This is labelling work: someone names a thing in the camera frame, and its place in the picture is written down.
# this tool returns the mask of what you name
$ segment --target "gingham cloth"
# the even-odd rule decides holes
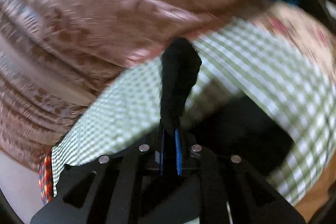
[[[297,49],[240,19],[193,41],[202,59],[181,124],[187,129],[231,96],[245,92],[295,145],[268,181],[295,205],[335,151],[336,88]],[[52,150],[54,194],[65,163],[116,153],[157,126],[159,58],[126,70]]]

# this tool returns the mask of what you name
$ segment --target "metal rivet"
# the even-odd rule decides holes
[[[200,152],[202,150],[202,146],[200,146],[199,144],[194,144],[191,147],[191,150],[194,151],[194,152]]]
[[[234,163],[236,163],[236,164],[238,164],[238,163],[240,163],[242,161],[242,159],[238,155],[233,155],[231,157],[231,161],[234,162]]]
[[[109,158],[108,156],[106,156],[106,155],[104,155],[104,156],[100,156],[99,159],[98,159],[98,161],[99,161],[101,164],[105,164],[105,163],[107,163],[109,160],[110,160],[110,158]]]
[[[146,152],[146,151],[149,150],[149,145],[148,144],[142,144],[142,145],[139,146],[139,150],[141,152]]]

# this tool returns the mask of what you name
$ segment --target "white wall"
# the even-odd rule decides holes
[[[43,206],[38,173],[22,166],[0,150],[0,188],[26,224]]]

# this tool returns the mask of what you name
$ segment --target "green checkered fabric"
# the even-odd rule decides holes
[[[294,140],[268,181],[295,205],[335,151],[335,86],[284,40],[240,19],[193,43],[202,66],[182,126],[188,129],[229,98],[246,93]],[[126,70],[53,148],[55,195],[64,164],[116,153],[157,126],[160,73],[159,58]]]

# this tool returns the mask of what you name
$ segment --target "shiny brown cloth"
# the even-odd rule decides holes
[[[43,154],[124,68],[241,0],[0,0],[0,148]]]

